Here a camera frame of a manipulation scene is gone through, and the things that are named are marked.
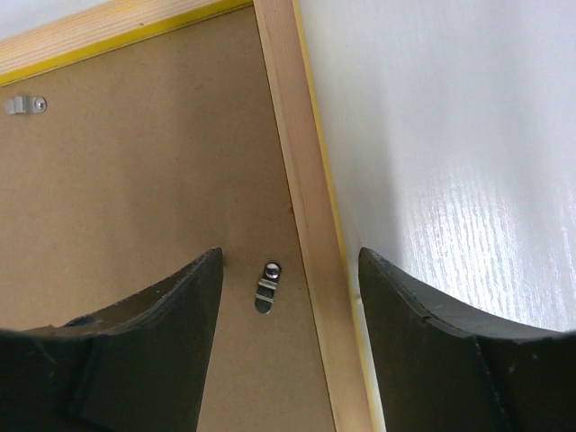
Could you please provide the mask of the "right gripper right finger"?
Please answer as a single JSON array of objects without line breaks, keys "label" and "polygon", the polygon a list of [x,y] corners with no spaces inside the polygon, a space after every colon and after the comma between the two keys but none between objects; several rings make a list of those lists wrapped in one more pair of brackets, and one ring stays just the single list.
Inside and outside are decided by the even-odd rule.
[{"label": "right gripper right finger", "polygon": [[476,309],[369,248],[358,279],[388,430],[574,430],[573,333]]}]

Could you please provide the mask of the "brown cardboard backing board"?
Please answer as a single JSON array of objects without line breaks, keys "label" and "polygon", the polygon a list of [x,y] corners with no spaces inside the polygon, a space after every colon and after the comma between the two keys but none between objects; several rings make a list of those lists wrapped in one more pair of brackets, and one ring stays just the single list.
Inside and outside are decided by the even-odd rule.
[{"label": "brown cardboard backing board", "polygon": [[253,8],[1,91],[27,94],[47,111],[1,117],[2,326],[63,325],[221,248],[200,430],[332,430]]}]

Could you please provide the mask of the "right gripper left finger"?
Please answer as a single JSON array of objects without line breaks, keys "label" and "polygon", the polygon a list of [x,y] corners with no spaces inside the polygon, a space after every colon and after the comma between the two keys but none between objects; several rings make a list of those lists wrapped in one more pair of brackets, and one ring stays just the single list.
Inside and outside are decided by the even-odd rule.
[{"label": "right gripper left finger", "polygon": [[3,330],[2,430],[196,430],[222,281],[212,248],[62,327]]}]

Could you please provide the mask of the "yellow wooden picture frame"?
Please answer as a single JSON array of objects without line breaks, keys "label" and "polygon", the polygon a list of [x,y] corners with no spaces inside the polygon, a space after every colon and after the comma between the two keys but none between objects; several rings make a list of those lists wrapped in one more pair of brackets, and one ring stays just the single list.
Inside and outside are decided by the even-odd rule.
[{"label": "yellow wooden picture frame", "polygon": [[247,6],[256,16],[334,422],[330,431],[379,431],[296,2],[107,1],[3,37],[1,91]]}]

